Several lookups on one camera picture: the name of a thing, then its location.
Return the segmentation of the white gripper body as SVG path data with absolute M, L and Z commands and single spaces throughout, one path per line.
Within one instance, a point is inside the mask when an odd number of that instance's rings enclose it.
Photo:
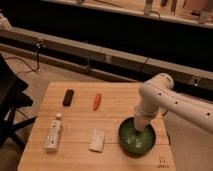
M 152 112 L 144 111 L 140 105 L 134 107 L 134 128 L 137 131 L 143 131 L 147 125 L 150 124 L 154 118 Z

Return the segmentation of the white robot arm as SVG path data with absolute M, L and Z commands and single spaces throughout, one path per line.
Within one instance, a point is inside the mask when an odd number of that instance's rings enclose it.
M 173 91 L 173 78 L 160 73 L 139 87 L 140 102 L 134 108 L 134 128 L 143 131 L 160 108 L 213 133 L 213 104 L 199 101 Z

